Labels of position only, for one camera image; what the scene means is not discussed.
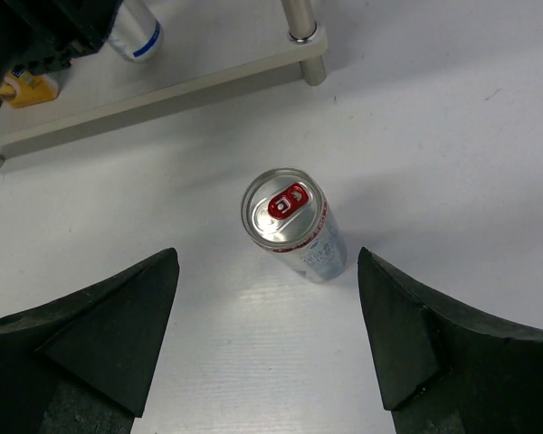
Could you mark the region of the silver blue can red tab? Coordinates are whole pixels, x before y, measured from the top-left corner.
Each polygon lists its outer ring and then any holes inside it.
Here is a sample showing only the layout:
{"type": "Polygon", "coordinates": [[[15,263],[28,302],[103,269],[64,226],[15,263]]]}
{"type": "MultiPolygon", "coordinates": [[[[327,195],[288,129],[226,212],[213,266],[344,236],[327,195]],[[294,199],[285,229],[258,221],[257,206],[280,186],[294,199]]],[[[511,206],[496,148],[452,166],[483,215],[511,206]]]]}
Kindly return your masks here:
{"type": "Polygon", "coordinates": [[[107,44],[124,59],[145,62],[161,48],[164,31],[148,6],[139,0],[121,2],[107,44]]]}

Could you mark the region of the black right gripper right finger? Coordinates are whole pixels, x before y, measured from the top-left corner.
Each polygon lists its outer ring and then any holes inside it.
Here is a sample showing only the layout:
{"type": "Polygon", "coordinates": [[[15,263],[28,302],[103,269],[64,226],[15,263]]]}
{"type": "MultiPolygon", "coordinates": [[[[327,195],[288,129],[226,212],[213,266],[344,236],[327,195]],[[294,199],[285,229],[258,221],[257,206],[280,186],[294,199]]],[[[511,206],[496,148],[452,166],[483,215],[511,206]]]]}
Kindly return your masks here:
{"type": "Polygon", "coordinates": [[[362,249],[359,298],[398,433],[543,433],[543,330],[468,306],[362,249]]]}

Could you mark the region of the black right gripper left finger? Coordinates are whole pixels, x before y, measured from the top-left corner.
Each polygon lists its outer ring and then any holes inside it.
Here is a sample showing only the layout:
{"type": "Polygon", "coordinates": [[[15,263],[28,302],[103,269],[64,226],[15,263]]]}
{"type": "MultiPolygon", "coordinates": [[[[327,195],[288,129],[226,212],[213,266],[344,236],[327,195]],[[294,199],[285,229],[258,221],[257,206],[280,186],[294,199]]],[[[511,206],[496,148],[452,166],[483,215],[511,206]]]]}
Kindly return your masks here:
{"type": "Polygon", "coordinates": [[[143,415],[176,295],[168,248],[0,318],[0,433],[128,433],[143,415]]]}

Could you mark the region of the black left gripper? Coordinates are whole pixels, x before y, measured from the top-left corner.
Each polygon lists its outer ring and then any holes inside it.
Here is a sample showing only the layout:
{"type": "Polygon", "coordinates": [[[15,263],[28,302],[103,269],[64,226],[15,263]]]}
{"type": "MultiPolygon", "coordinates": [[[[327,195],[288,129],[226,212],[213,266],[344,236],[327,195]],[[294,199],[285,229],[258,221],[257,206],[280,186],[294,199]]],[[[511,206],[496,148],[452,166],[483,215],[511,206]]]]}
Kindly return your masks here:
{"type": "Polygon", "coordinates": [[[0,86],[6,73],[64,71],[99,52],[117,16],[116,0],[0,0],[0,86]]]}

